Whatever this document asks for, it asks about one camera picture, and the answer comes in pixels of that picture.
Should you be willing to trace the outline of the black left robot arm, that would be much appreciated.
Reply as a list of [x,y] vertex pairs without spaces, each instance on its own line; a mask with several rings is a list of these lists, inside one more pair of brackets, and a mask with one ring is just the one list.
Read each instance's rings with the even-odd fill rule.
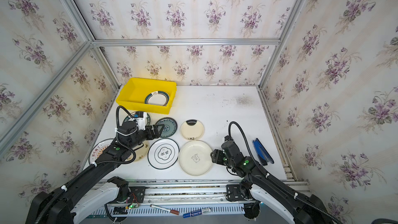
[[146,125],[132,117],[116,122],[116,135],[111,144],[86,169],[50,193],[41,192],[33,200],[27,224],[78,224],[100,206],[114,200],[125,201],[128,182],[118,176],[109,179],[102,189],[89,191],[101,179],[121,165],[136,160],[136,148],[144,141],[158,139],[164,125]]

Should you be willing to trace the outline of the large cream plate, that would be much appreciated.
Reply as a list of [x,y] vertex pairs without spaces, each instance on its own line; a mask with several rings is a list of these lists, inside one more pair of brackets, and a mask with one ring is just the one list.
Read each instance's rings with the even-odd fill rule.
[[178,161],[181,169],[191,176],[201,176],[212,168],[211,147],[203,141],[189,141],[179,152]]

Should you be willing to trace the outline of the white plate green striped rim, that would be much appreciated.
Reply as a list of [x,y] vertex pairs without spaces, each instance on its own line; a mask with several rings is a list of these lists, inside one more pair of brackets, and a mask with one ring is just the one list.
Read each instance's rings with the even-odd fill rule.
[[170,96],[164,91],[154,91],[145,98],[145,104],[156,106],[167,106]]

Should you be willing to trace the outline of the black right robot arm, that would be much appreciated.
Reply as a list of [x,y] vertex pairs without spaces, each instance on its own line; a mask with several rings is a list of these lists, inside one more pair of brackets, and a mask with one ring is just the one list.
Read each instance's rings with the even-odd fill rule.
[[[246,145],[249,156],[244,156],[232,138],[235,125]],[[290,224],[340,224],[341,221],[328,213],[323,202],[315,195],[306,196],[280,181],[257,162],[250,150],[241,126],[232,121],[221,149],[210,153],[213,163],[223,165],[242,178],[241,195],[249,200],[262,202]]]

